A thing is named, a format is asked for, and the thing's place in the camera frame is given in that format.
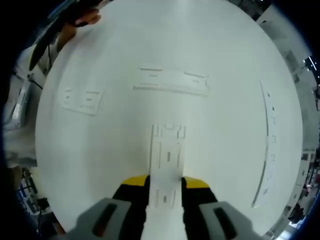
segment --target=white round table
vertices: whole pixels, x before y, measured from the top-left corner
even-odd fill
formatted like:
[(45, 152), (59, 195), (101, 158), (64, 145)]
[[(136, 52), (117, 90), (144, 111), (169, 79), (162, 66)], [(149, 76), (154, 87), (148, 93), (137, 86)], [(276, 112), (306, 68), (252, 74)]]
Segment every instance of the white round table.
[[(153, 126), (173, 124), (186, 129), (183, 175), (205, 181), (265, 234), (293, 190), (303, 136), (298, 95), (273, 42), (222, 0), (116, 0), (101, 14), (61, 51), (38, 107), (40, 180), (63, 228), (125, 179), (149, 174)], [(144, 68), (207, 85), (144, 88)], [(271, 197), (253, 207), (267, 144), (262, 84), (276, 108), (277, 161)], [(87, 113), (65, 102), (90, 91), (98, 99)]]

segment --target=white tabletop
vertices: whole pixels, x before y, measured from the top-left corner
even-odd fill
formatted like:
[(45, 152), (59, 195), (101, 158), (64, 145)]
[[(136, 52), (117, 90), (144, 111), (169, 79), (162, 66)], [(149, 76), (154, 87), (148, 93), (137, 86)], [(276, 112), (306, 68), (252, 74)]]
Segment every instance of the white tabletop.
[[(65, 46), (50, 71), (36, 121), (40, 179), (69, 231), (77, 217), (121, 182), (149, 173), (153, 125), (185, 126), (183, 175), (209, 184), (260, 235), (293, 190), (302, 118), (290, 72), (264, 31), (220, 0), (116, 0)], [(207, 76), (205, 94), (136, 89), (145, 66)], [(262, 87), (277, 117), (270, 198), (252, 207), (267, 139)], [(63, 107), (66, 90), (102, 92), (96, 114)]]

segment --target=white shirt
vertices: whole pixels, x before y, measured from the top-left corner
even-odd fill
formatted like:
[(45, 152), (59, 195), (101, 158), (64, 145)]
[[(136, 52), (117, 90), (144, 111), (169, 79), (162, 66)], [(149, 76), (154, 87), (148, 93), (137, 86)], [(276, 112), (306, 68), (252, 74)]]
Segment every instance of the white shirt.
[[(34, 81), (41, 87), (45, 85), (46, 76), (51, 68), (51, 63), (55, 61), (57, 52), (57, 42), (50, 46), (50, 59), (48, 48), (44, 52), (43, 56), (39, 60), (38, 64), (32, 71), (29, 71), (29, 63), (32, 53), (35, 49), (35, 45), (25, 49), (16, 61), (14, 72), (10, 78), (10, 90), (7, 102), (4, 106), (4, 119), (3, 124), (8, 123), (12, 117), (13, 110), (17, 104), (19, 92), (24, 81), (27, 81), (27, 75), (33, 73)], [(38, 110), (38, 103), (40, 100), (42, 90), (34, 83), (31, 84), (31, 92), (29, 96), (29, 102), (26, 109), (26, 123), (25, 126), (15, 130), (4, 130), (4, 151), (6, 159), (13, 158), (32, 158), (36, 159), (35, 150), (35, 127), (36, 117)]]

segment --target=person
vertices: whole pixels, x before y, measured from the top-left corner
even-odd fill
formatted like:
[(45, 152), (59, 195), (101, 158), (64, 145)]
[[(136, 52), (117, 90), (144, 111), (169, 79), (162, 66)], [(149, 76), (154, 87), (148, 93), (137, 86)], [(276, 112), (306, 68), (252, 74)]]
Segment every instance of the person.
[[(89, 9), (82, 17), (75, 21), (75, 25), (88, 23), (94, 25), (101, 19), (98, 9)], [(3, 111), (2, 126), (4, 131), (4, 153), (7, 166), (9, 168), (36, 166), (35, 150), (35, 126), (38, 103), (42, 88), (46, 82), (46, 77), (54, 64), (59, 52), (76, 35), (77, 28), (69, 23), (65, 23), (55, 43), (50, 44), (43, 56), (29, 71), (29, 62), (35, 45), (25, 49), (16, 61), (10, 78), (10, 89)], [(28, 76), (32, 76), (29, 100), (25, 111), (25, 124), (23, 126), (12, 127), (10, 122), (14, 118), (14, 110), (17, 106), (19, 94)]]

